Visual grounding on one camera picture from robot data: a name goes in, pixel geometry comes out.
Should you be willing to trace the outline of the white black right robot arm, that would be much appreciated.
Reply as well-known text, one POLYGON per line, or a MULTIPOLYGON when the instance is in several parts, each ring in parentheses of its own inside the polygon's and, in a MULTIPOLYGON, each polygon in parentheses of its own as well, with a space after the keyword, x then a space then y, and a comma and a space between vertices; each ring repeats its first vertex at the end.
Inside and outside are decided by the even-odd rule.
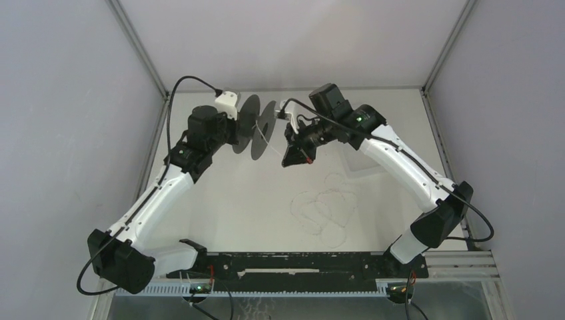
POLYGON ((388 274, 403 277, 417 256, 439 247, 460 224, 471 208, 472 187, 437 173, 413 153, 375 108, 367 104, 353 108, 336 84, 323 85, 308 97, 311 106, 289 98, 275 110, 277 118, 288 121, 282 166, 311 164, 318 147, 338 141, 390 173, 422 210, 385 251, 388 274))

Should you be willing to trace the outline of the dark grey perforated spool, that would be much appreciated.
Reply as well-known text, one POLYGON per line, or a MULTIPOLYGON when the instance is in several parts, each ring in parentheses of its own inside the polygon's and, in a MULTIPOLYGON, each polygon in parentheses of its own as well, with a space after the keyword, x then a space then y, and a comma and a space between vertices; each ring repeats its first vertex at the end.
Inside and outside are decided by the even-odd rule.
POLYGON ((251 147, 252 160, 259 160, 263 156, 275 128, 276 105, 276 101, 270 101, 260 112, 261 101, 258 95, 254 94, 246 99, 238 114, 237 144, 232 146, 236 154, 251 147))

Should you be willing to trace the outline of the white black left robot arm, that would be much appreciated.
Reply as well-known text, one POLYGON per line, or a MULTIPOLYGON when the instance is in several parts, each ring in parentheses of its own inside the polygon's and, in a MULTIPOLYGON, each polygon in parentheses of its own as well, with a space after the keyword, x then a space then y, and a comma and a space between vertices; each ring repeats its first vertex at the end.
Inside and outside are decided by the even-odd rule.
POLYGON ((155 182, 116 223, 88 236, 91 257, 86 266, 115 288, 132 294, 140 293, 153 278, 173 271, 202 277, 209 264, 198 254, 196 243, 180 240, 150 249, 147 241, 159 221, 211 166, 213 155, 223 145, 239 142, 240 126, 238 116, 229 117, 210 105, 195 107, 155 182))

